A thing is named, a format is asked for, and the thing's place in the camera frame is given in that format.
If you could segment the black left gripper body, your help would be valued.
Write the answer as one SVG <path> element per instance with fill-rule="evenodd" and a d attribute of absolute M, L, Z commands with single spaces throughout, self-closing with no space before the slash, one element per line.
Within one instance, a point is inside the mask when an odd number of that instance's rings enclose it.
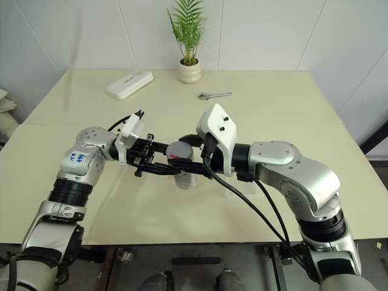
<path fill-rule="evenodd" d="M 146 139 L 138 138 L 134 145 L 127 150 L 127 164 L 134 167 L 152 166 L 155 152 L 153 140 L 154 135 L 151 133 L 147 134 Z"/>

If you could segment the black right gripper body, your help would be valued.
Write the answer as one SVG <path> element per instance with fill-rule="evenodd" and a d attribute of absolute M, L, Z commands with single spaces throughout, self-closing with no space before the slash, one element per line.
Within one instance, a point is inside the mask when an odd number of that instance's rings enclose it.
<path fill-rule="evenodd" d="M 212 178 L 216 173 L 224 173 L 222 151 L 218 148 L 218 141 L 211 133 L 205 134 L 201 158 L 207 177 Z"/>

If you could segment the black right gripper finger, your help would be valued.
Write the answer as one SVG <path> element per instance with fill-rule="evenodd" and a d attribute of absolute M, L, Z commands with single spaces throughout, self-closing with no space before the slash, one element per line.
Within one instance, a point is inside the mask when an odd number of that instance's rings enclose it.
<path fill-rule="evenodd" d="M 179 141 L 186 142 L 192 147 L 201 147 L 201 137 L 199 135 L 189 134 L 179 138 Z"/>
<path fill-rule="evenodd" d="M 193 162 L 191 160 L 170 160 L 169 165 L 187 173 L 193 173 L 196 175 L 209 174 L 204 164 L 200 162 Z"/>

